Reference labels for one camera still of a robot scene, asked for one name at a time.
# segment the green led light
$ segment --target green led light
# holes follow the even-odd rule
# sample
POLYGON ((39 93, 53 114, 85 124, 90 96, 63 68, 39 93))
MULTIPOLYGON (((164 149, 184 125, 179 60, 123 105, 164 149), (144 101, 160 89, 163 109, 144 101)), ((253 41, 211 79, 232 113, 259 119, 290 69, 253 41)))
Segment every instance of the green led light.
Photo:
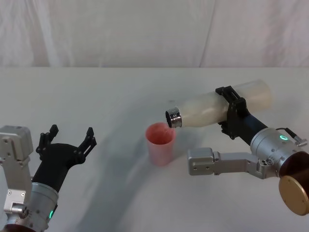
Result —
POLYGON ((49 219, 51 219, 51 218, 52 218, 53 214, 54 214, 54 211, 53 211, 53 210, 52 210, 52 211, 50 211, 50 214, 49 214, 49 219))
POLYGON ((280 138, 283 140, 289 140, 288 137, 285 137, 284 135, 280 135, 280 138))

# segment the white bottle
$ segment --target white bottle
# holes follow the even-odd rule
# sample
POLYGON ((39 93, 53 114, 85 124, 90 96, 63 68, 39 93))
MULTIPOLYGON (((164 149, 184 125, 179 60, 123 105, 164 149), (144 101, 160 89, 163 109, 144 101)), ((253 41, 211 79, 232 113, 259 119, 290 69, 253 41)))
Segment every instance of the white bottle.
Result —
MULTIPOLYGON (((272 96, 268 85, 262 80, 233 86, 233 89, 247 102, 249 112, 267 109, 272 96)), ((185 100, 175 108, 166 111, 169 127, 204 127, 226 120, 228 102, 215 91, 185 100)))

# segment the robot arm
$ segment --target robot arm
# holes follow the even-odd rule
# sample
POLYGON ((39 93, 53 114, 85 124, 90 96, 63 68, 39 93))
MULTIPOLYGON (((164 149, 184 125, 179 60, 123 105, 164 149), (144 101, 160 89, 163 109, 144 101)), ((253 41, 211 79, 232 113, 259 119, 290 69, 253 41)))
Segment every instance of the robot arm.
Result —
POLYGON ((9 188, 4 206, 8 217, 4 231, 46 230, 57 208, 58 192, 69 169, 84 163, 97 144, 92 128, 88 129, 78 147, 51 144, 57 133, 58 128, 53 125, 50 132, 41 134, 36 151, 42 162, 31 180, 28 156, 33 148, 29 129, 12 126, 0 129, 0 164, 9 188))
MULTIPOLYGON (((219 122, 222 133, 231 139, 240 137, 250 146, 252 153, 219 153, 213 152, 211 148, 189 150, 190 175, 247 172, 260 179, 277 176, 280 178, 281 197, 288 208, 298 215, 308 214, 309 154, 300 148, 307 144, 307 140, 301 139, 288 128, 280 128, 279 130, 286 130, 295 139, 294 143, 278 130, 264 125, 250 114, 246 100, 231 86, 218 88, 215 92, 228 102, 226 117, 220 116, 226 118, 219 122)), ((169 113, 170 111, 166 113, 170 127, 175 127, 175 120, 182 123, 183 120, 188 120, 181 115, 178 108, 176 111, 177 117, 169 113)))

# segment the white tabletop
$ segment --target white tabletop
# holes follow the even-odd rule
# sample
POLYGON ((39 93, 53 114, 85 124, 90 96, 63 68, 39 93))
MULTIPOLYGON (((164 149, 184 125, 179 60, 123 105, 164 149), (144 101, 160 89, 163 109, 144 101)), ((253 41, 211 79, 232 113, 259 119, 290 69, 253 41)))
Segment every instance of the white tabletop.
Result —
MULTIPOLYGON (((29 127, 35 148, 52 124, 60 130, 54 142, 73 145, 94 128, 98 145, 69 171, 49 232, 304 232, 308 217, 284 205, 278 178, 188 174, 189 148, 249 151, 218 125, 178 129, 177 158, 164 168, 149 163, 143 134, 175 99, 260 78, 274 104, 254 115, 309 138, 308 76, 309 69, 0 69, 0 124, 29 127)), ((40 160, 30 157, 34 174, 40 160)), ((3 171, 0 186, 3 205, 3 171)))

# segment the white backdrop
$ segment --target white backdrop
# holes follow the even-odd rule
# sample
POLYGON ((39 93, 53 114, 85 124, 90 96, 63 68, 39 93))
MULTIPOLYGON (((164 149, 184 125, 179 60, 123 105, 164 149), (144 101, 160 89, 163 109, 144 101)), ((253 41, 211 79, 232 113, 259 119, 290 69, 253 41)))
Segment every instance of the white backdrop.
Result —
POLYGON ((308 0, 1 0, 0 66, 308 66, 308 12, 308 0))

